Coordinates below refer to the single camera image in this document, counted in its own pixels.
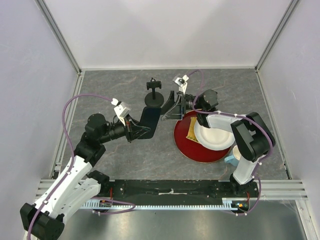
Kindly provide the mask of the black smartphone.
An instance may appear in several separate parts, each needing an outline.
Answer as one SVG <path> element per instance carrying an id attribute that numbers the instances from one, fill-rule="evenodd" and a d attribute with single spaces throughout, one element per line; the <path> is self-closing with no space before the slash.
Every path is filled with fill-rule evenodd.
<path id="1" fill-rule="evenodd" d="M 143 134 L 138 137 L 139 140 L 151 139 L 154 136 L 160 116 L 160 107 L 146 106 L 143 109 L 138 124 L 140 127 L 143 127 Z"/>

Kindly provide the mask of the black phone stand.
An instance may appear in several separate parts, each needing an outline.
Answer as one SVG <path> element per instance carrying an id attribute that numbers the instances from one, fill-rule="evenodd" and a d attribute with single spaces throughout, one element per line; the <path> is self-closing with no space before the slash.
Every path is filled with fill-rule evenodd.
<path id="1" fill-rule="evenodd" d="M 144 98 L 146 106 L 154 108 L 161 107 L 164 103 L 164 96 L 160 92 L 157 92 L 156 88 L 161 89 L 162 82 L 152 77 L 151 80 L 146 83 L 146 88 L 147 90 L 151 89 L 151 92 Z"/>

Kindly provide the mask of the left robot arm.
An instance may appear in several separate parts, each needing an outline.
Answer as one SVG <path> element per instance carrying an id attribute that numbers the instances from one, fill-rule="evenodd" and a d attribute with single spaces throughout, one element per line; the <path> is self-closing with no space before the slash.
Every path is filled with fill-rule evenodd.
<path id="1" fill-rule="evenodd" d="M 25 203 L 20 209 L 27 239 L 57 240 L 67 221 L 92 197 L 104 197 L 110 191 L 109 177 L 92 168 L 105 153 L 106 142 L 126 137 L 127 140 L 150 139 L 159 118 L 145 110 L 139 121 L 124 117 L 124 122 L 108 122 L 96 113 L 91 115 L 85 131 L 71 152 L 71 158 L 59 177 L 33 204 Z"/>

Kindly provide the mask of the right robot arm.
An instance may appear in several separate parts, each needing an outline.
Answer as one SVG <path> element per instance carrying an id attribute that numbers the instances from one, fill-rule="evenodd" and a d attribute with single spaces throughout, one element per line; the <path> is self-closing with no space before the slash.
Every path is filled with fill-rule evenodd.
<path id="1" fill-rule="evenodd" d="M 200 145 L 221 151 L 235 144 L 239 161 L 230 175 L 229 191 L 240 197 L 253 182 L 262 159 L 271 153 L 275 139 L 258 113 L 225 113 L 217 110 L 218 104 L 218 94 L 212 89 L 199 96 L 172 91 L 161 108 L 162 119 L 182 120 L 187 110 L 194 110 L 196 122 L 192 135 Z"/>

